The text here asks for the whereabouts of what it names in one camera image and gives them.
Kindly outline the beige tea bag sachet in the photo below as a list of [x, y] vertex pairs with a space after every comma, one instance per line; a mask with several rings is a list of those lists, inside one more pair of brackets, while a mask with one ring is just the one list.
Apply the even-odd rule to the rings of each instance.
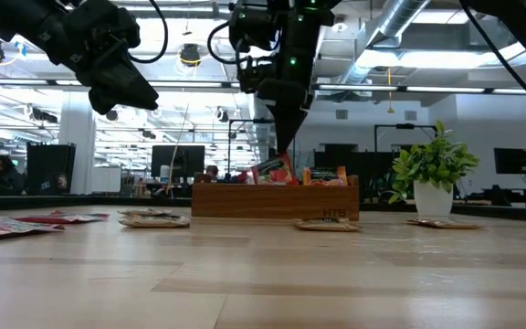
[[427, 228], [439, 228], [439, 229], [480, 229], [483, 228], [481, 225], [460, 223], [447, 220], [430, 220], [430, 219], [408, 219], [406, 222], [408, 225], [421, 226]]
[[186, 228], [191, 224], [189, 217], [124, 217], [120, 224], [130, 228]]
[[303, 230], [353, 232], [359, 231], [361, 227], [352, 223], [348, 218], [315, 218], [298, 220], [294, 226]]
[[172, 214], [169, 209], [128, 209], [120, 210], [119, 214], [126, 217], [167, 217]]

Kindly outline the black partition panel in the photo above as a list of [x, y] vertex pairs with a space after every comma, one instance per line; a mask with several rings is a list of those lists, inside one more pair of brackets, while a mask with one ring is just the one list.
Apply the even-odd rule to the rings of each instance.
[[360, 199], [369, 203], [384, 202], [382, 193], [391, 195], [395, 179], [393, 160], [391, 152], [314, 153], [316, 167], [344, 166], [347, 175], [356, 175]]

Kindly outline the long ceiling light bar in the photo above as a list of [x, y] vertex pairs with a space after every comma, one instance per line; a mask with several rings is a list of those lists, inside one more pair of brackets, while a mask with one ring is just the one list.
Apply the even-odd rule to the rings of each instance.
[[[150, 85], [157, 90], [239, 90], [238, 82], [198, 81], [198, 80], [153, 80]], [[83, 88], [77, 80], [38, 80], [38, 79], [0, 79], [0, 86], [44, 87], [44, 88]], [[321, 91], [374, 91], [374, 92], [413, 92], [448, 94], [490, 94], [522, 96], [523, 89], [514, 88], [471, 88], [471, 87], [429, 87], [405, 85], [338, 85], [313, 84], [314, 90]]]

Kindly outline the silver round air duct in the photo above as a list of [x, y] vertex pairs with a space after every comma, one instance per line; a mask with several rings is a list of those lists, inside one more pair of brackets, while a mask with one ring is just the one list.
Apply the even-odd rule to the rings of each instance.
[[361, 84], [370, 71], [379, 67], [373, 62], [375, 54], [371, 48], [378, 43], [393, 40], [400, 43], [402, 35], [431, 0], [386, 0], [382, 13], [362, 23], [356, 36], [354, 49], [356, 58], [341, 75], [341, 84]]

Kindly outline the black computer monitor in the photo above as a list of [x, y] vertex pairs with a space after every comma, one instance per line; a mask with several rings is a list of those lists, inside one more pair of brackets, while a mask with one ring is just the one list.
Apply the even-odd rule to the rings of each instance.
[[499, 175], [526, 175], [526, 149], [495, 148], [495, 170]]
[[193, 177], [205, 169], [205, 147], [203, 145], [155, 145], [152, 148], [152, 177], [161, 175], [161, 167], [169, 165], [172, 178]]

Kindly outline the green plant in white pot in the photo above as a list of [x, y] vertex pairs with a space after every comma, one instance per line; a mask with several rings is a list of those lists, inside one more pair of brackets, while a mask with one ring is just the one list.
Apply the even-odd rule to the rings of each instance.
[[443, 122], [436, 122], [436, 129], [430, 142], [414, 144], [393, 160], [393, 194], [389, 202], [395, 204], [410, 196], [420, 219], [448, 220], [455, 183], [471, 173], [479, 159], [465, 143], [448, 139], [451, 131]]

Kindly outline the black aluminium table frame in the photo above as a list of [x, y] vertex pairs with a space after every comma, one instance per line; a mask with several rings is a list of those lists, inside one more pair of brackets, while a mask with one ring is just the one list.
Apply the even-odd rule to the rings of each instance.
[[[0, 196], [0, 210], [36, 209], [50, 207], [136, 206], [190, 207], [189, 198], [156, 199], [112, 196]], [[452, 213], [458, 215], [503, 218], [526, 221], [526, 207], [495, 207], [455, 204]]]

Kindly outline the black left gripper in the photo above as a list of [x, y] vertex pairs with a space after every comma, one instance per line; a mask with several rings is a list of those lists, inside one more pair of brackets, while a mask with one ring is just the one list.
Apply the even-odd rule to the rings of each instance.
[[89, 102], [99, 114], [116, 105], [157, 107], [158, 93], [129, 58], [129, 49], [140, 43], [135, 17], [109, 0], [87, 0], [55, 13], [38, 32], [38, 45], [50, 61], [90, 85]]

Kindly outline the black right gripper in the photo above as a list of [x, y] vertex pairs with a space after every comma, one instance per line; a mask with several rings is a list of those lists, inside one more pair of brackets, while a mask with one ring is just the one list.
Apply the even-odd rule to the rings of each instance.
[[239, 67], [239, 87], [261, 100], [272, 101], [278, 152], [285, 153], [308, 116], [301, 108], [309, 108], [314, 55], [297, 55], [280, 51], [261, 58], [247, 57]]

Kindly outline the black gantry frame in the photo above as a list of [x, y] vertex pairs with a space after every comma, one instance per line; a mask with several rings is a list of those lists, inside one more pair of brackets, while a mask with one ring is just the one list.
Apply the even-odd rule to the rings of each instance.
[[420, 124], [412, 124], [412, 123], [396, 123], [396, 124], [376, 124], [373, 126], [373, 151], [378, 153], [378, 145], [379, 145], [379, 135], [378, 131], [381, 128], [391, 128], [396, 130], [415, 130], [417, 128], [421, 129], [422, 131], [424, 129], [429, 129], [434, 132], [435, 135], [438, 135], [438, 129], [435, 125], [420, 125]]

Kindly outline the wooden three-compartment tea organizer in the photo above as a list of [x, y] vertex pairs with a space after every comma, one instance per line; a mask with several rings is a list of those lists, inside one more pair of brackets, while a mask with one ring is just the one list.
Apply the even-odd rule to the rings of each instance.
[[197, 183], [191, 213], [204, 218], [359, 221], [357, 186], [246, 185]]

